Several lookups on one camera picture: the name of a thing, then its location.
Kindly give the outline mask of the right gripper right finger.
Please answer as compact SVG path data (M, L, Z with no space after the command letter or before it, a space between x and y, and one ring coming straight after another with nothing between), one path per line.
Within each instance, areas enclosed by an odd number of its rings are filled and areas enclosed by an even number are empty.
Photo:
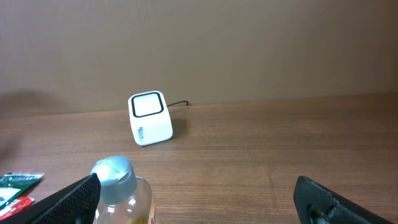
M306 176L298 177L293 199L301 223L392 224Z

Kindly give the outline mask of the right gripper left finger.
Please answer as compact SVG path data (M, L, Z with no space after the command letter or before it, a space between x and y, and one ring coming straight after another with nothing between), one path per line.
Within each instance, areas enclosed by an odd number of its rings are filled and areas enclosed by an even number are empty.
M94 173L1 220L1 224L92 224L100 191Z

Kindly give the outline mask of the yellow liquid bottle silver cap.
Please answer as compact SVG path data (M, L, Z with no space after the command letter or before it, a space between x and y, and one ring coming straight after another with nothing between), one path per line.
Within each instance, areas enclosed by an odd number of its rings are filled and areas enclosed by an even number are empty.
M135 174L124 156L99 160L91 170L101 184L96 222L105 224L159 224L152 189Z

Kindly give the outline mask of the red stick packet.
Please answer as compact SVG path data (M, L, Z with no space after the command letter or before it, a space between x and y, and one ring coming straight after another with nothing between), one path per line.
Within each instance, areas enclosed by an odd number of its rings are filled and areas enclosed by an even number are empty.
M34 202L32 197L19 197L13 200L9 205L6 205L0 213L0 220L10 217L21 210L27 208Z

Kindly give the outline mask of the green sponge package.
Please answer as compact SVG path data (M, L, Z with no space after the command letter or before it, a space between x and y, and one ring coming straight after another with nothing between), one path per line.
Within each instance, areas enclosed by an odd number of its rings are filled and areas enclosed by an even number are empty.
M13 172L1 176L1 209L39 183L44 173Z

